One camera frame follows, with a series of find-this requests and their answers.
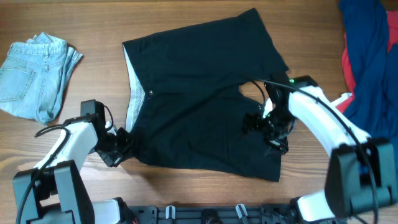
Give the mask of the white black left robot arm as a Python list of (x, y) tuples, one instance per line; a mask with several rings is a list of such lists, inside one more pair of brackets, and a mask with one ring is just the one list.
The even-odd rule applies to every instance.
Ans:
[(80, 116), (38, 131), (40, 137), (59, 130), (60, 137), (34, 168), (18, 172), (12, 181), (16, 223), (138, 223), (122, 198), (92, 202), (80, 170), (93, 152), (108, 167), (130, 158), (132, 137), (107, 123), (110, 110), (96, 100), (80, 104)]

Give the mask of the black shorts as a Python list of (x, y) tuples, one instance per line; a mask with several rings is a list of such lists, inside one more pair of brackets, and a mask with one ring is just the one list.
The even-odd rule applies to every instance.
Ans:
[(239, 88), (287, 66), (256, 9), (122, 44), (129, 155), (152, 166), (280, 178), (282, 154), (244, 127), (262, 105)]

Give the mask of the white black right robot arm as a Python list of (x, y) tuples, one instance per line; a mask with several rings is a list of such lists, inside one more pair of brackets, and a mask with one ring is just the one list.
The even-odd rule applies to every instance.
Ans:
[(397, 202), (394, 149), (376, 139), (338, 111), (310, 76), (265, 80), (260, 89), (260, 114), (247, 114), (243, 131), (258, 131), (271, 148), (286, 153), (287, 136), (300, 120), (329, 157), (325, 186), (293, 198), (287, 205), (263, 205), (265, 223), (346, 223)]

